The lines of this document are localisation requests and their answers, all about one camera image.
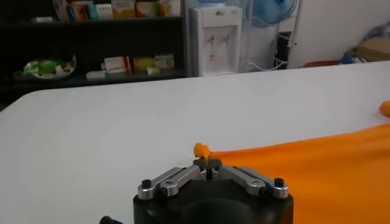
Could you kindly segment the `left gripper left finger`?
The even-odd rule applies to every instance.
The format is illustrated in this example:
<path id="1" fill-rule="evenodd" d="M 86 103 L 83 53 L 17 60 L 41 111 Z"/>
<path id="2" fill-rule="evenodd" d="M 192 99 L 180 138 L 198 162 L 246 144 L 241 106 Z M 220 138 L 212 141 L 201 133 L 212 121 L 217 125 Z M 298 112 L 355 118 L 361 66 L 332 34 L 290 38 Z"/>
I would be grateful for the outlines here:
<path id="1" fill-rule="evenodd" d="M 188 167 L 173 167 L 153 179 L 144 179 L 138 186 L 137 197 L 140 200 L 174 197 L 190 181 L 205 180 L 207 165 L 207 160 L 200 158 L 194 160 Z"/>

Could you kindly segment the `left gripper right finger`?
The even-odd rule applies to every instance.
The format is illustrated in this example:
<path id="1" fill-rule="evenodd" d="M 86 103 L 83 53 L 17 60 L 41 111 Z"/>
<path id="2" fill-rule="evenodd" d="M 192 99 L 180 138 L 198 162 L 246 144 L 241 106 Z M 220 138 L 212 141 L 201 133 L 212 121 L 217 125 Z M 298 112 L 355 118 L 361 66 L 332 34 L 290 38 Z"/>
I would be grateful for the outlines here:
<path id="1" fill-rule="evenodd" d="M 286 199 L 289 187 L 282 178 L 269 178 L 248 167 L 223 165 L 210 160 L 210 192 L 218 197 Z"/>

